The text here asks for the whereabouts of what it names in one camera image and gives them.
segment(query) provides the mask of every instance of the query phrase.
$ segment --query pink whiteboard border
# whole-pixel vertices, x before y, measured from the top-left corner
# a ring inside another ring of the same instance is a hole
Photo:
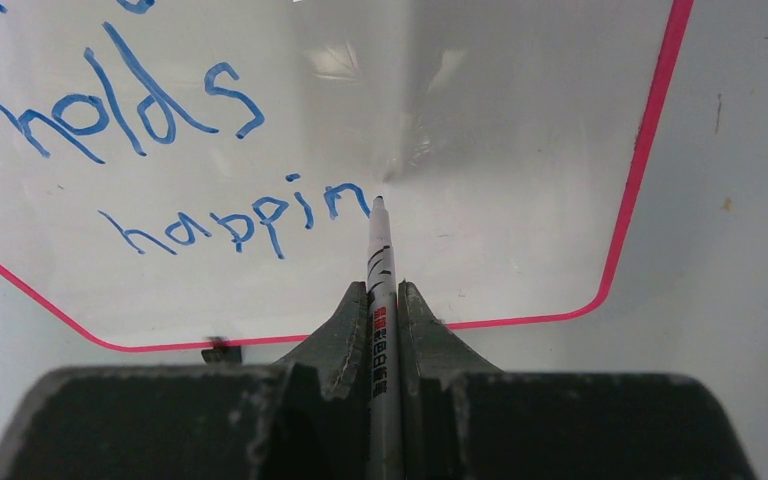
[[[522,325],[527,323],[545,323],[557,322],[560,320],[570,320],[580,317],[586,313],[592,312],[598,308],[608,297],[611,290],[611,284],[614,281],[614,275],[617,271],[617,264],[622,253],[623,243],[626,233],[631,223],[631,216],[634,212],[634,204],[637,201],[637,194],[640,191],[640,185],[643,182],[643,172],[646,170],[646,163],[649,160],[649,152],[652,149],[652,142],[655,139],[655,132],[658,129],[658,121],[661,118],[661,110],[667,98],[670,80],[675,69],[678,53],[681,48],[681,42],[684,38],[684,31],[687,27],[687,21],[690,18],[690,11],[693,8],[693,0],[674,0],[670,15],[667,19],[667,26],[664,30],[664,40],[661,43],[661,51],[658,54],[658,62],[655,65],[655,74],[652,78],[652,85],[649,88],[649,98],[646,101],[646,109],[643,111],[643,119],[640,122],[640,130],[637,136],[637,145],[631,158],[631,167],[626,181],[625,191],[623,192],[620,210],[617,214],[617,223],[614,228],[614,234],[611,237],[611,244],[608,248],[608,256],[605,260],[605,270],[602,272],[602,279],[599,282],[599,290],[596,296],[587,305],[567,313],[554,315],[541,315],[538,317],[518,317],[504,318],[498,320],[483,320],[473,322],[460,322],[449,324],[452,330],[465,328],[486,328],[501,327],[507,325]],[[87,329],[78,324],[53,303],[46,300],[36,290],[23,282],[19,277],[10,272],[0,264],[0,275],[6,278],[10,283],[19,288],[33,300],[45,307],[54,316],[75,329],[87,340],[111,350],[127,353],[158,352],[164,350],[183,350],[195,348],[209,348],[208,342],[193,343],[175,343],[169,345],[152,345],[143,347],[123,347],[114,345],[96,337]],[[284,337],[263,337],[232,340],[230,345],[263,345],[269,343],[281,342],[299,342],[307,338],[307,335],[288,335]]]

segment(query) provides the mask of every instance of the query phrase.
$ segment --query marker barrel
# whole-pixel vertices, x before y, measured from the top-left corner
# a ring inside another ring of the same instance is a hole
[[[390,243],[390,217],[377,197],[369,215],[370,456],[367,477],[404,479],[399,354],[396,327],[396,276]]]

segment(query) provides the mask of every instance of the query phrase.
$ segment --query whiteboard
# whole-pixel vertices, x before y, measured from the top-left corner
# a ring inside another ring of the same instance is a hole
[[[0,273],[109,348],[299,340],[383,195],[453,328],[573,318],[691,3],[0,0]]]

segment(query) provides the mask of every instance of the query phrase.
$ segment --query word happin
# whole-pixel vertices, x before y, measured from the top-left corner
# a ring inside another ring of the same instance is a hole
[[[299,178],[301,178],[301,175],[298,173],[292,173],[285,177],[287,182],[293,182]],[[325,192],[322,194],[323,199],[325,200],[325,205],[328,207],[328,215],[331,217],[331,220],[336,219],[339,215],[337,212],[337,200],[342,198],[340,194],[346,190],[355,194],[355,198],[357,198],[361,210],[367,217],[369,217],[369,206],[364,198],[363,190],[354,183],[343,183],[336,187],[325,187]],[[310,204],[305,200],[301,192],[295,192],[293,198],[296,199],[296,202],[298,202],[299,206],[304,210],[305,228],[308,230],[312,229],[314,218],[313,209]],[[267,207],[268,209],[269,206],[273,207],[271,213],[264,211],[264,207]],[[289,202],[274,197],[261,197],[252,203],[252,210],[259,220],[258,223],[266,228],[266,231],[269,234],[269,239],[272,242],[272,249],[275,251],[275,255],[281,260],[284,259],[284,252],[281,250],[281,244],[278,240],[278,231],[275,229],[275,222],[281,218],[281,215],[289,207]],[[142,237],[170,255],[178,254],[178,252],[170,248],[166,243],[161,242],[156,237],[143,230],[136,228],[126,229],[122,227],[119,222],[114,220],[109,213],[101,210],[99,210],[98,213],[106,218],[116,228],[119,234],[122,235],[125,242],[140,255],[144,255],[146,252],[134,243],[133,237]],[[251,240],[255,234],[255,223],[252,217],[242,213],[219,216],[216,213],[210,212],[208,215],[214,223],[228,231],[231,235],[231,243],[234,245],[234,249],[237,253],[243,253],[243,244]],[[166,227],[166,230],[164,231],[166,237],[171,242],[184,247],[196,243],[198,238],[198,235],[196,235],[197,232],[206,238],[213,236],[213,233],[207,228],[184,212],[178,212],[178,220]]]
[[[173,99],[164,89],[152,78],[151,74],[143,67],[143,65],[137,60],[134,52],[125,43],[125,40],[119,35],[119,32],[108,22],[102,24],[105,32],[110,37],[113,45],[119,51],[119,55],[128,67],[128,70],[134,75],[134,77],[145,87],[148,91],[148,95],[137,105],[137,114],[143,122],[146,133],[157,143],[170,144],[175,141],[176,137],[176,124],[175,116],[173,112],[178,114],[181,119],[204,133],[219,133],[218,128],[214,128],[196,120],[182,107],[175,99]],[[143,150],[140,140],[137,138],[134,131],[125,121],[122,116],[122,110],[119,106],[119,102],[116,99],[116,92],[113,89],[113,85],[110,82],[110,78],[107,76],[102,65],[96,60],[95,53],[89,47],[84,50],[84,60],[92,67],[93,72],[98,77],[101,87],[104,90],[104,95],[107,98],[107,107],[104,105],[104,101],[95,95],[86,95],[82,93],[70,93],[57,102],[51,108],[51,115],[46,116],[36,110],[25,110],[21,115],[16,116],[7,107],[0,102],[0,112],[7,117],[7,120],[13,125],[16,130],[21,133],[25,139],[45,158],[48,158],[51,154],[49,151],[40,144],[40,142],[34,137],[34,133],[31,130],[31,122],[37,120],[38,122],[48,126],[60,136],[62,136],[67,142],[71,143],[75,148],[81,151],[87,158],[91,159],[95,163],[103,164],[104,160],[99,158],[95,153],[90,151],[83,143],[78,140],[78,137],[86,135],[94,135],[104,131],[110,124],[110,115],[113,115],[113,119],[119,125],[119,128],[131,142],[131,146],[140,156],[145,156],[146,153]],[[263,113],[255,105],[255,103],[244,93],[229,90],[227,88],[219,87],[216,85],[216,78],[222,74],[227,74],[232,80],[239,80],[240,76],[227,62],[220,62],[210,67],[207,73],[204,75],[204,91],[210,96],[223,96],[233,98],[242,102],[246,109],[253,115],[254,118],[246,122],[239,130],[237,130],[236,137],[238,139],[245,138],[252,130],[261,126],[264,122]],[[66,110],[72,105],[82,103],[90,106],[95,110],[98,119],[92,125],[88,126],[75,126],[69,123],[63,118]],[[151,121],[148,118],[148,109],[157,106],[163,112],[163,116],[166,119],[166,133],[159,135],[157,130],[152,126]]]

